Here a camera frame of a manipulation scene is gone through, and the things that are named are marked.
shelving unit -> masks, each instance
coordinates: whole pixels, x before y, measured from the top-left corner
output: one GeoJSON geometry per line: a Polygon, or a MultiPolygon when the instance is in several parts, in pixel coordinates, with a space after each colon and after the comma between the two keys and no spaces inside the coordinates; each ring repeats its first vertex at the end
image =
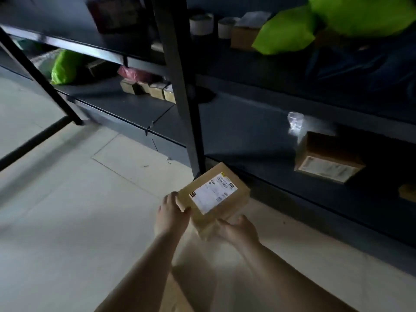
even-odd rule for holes
{"type": "MultiPolygon", "coordinates": [[[[57,14],[22,15],[14,5],[0,7],[0,26],[11,35],[167,76],[176,105],[126,94],[119,77],[55,89],[91,119],[190,166],[195,176],[223,161],[255,199],[416,275],[416,205],[397,194],[416,173],[416,106],[393,94],[362,94],[306,79],[308,50],[264,57],[230,49],[229,42],[215,37],[191,39],[189,33],[190,4],[237,16],[306,0],[290,5],[227,0],[218,12],[223,0],[211,1],[151,0],[164,55],[150,50],[151,26],[98,34],[83,0],[75,6],[80,22],[70,24],[71,13],[62,14],[61,21],[57,14]],[[237,2],[238,11],[232,11],[237,2]],[[212,100],[199,87],[214,92],[212,100]],[[340,125],[367,167],[345,185],[294,172],[289,111],[340,125]]],[[[39,90],[7,55],[0,54],[0,67],[0,76],[39,90]]]]}

label on box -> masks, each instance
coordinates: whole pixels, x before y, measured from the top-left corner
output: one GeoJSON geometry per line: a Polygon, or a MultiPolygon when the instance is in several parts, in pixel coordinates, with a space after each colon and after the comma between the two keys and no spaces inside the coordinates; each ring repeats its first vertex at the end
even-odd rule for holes
{"type": "Polygon", "coordinates": [[[346,182],[357,170],[356,167],[322,160],[307,156],[302,165],[298,168],[300,171],[330,178],[338,182],[346,182]]]}
{"type": "Polygon", "coordinates": [[[201,213],[205,215],[236,190],[237,187],[221,172],[200,188],[195,189],[189,196],[201,213]]]}

green plastic bag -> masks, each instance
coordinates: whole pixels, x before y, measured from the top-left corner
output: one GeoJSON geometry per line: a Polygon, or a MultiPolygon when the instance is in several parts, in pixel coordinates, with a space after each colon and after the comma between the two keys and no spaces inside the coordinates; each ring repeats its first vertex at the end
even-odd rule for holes
{"type": "Polygon", "coordinates": [[[309,0],[312,11],[348,37],[385,37],[416,20],[413,0],[309,0]]]}
{"type": "Polygon", "coordinates": [[[263,25],[252,47],[264,55],[296,52],[314,41],[315,27],[309,5],[281,11],[263,25]]]}
{"type": "Polygon", "coordinates": [[[52,84],[69,84],[76,78],[76,71],[82,65],[84,55],[70,50],[62,51],[55,60],[51,71],[52,84]]]}

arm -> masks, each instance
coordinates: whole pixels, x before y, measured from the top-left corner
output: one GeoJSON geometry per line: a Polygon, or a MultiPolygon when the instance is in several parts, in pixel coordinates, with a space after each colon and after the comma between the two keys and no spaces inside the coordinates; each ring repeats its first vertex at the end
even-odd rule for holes
{"type": "Polygon", "coordinates": [[[244,215],[237,225],[220,219],[218,224],[220,235],[236,247],[257,278],[278,296],[284,311],[355,311],[263,246],[256,228],[244,215]]]}
{"type": "Polygon", "coordinates": [[[164,197],[154,241],[96,312],[159,311],[174,252],[190,218],[190,210],[182,213],[177,206],[176,194],[164,197]]]}

black metal upright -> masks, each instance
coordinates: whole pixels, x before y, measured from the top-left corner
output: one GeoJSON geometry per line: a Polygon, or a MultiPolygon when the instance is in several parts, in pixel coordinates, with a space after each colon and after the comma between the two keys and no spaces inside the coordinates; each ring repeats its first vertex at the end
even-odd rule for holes
{"type": "Polygon", "coordinates": [[[192,68],[191,38],[186,0],[152,0],[163,44],[169,79],[186,131],[186,148],[192,173],[205,173],[205,157],[192,68]]]}
{"type": "Polygon", "coordinates": [[[56,92],[54,87],[45,79],[33,63],[24,55],[24,53],[16,46],[13,40],[0,27],[0,46],[8,53],[10,57],[37,82],[42,89],[51,97],[51,99],[65,112],[67,116],[76,124],[83,125],[82,119],[74,112],[74,110],[63,100],[56,92]]]}

